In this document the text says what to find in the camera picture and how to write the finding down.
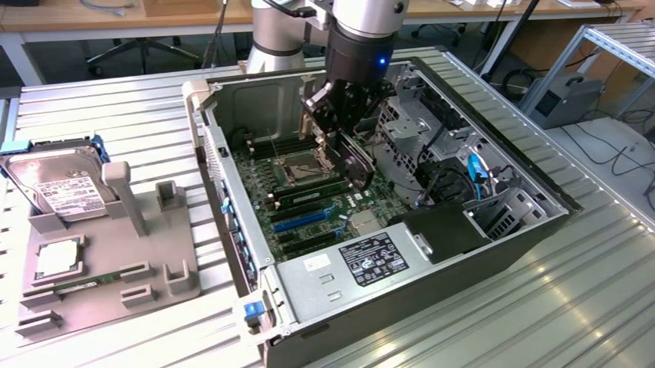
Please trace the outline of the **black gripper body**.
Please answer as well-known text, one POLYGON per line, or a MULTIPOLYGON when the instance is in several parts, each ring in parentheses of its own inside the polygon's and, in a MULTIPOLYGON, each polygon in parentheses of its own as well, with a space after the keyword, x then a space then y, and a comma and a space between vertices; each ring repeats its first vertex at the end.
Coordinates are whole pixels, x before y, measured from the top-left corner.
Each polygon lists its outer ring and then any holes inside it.
POLYGON ((331 27, 327 40, 325 71, 329 82, 375 85, 383 80, 393 53, 395 33, 381 38, 352 34, 331 27))

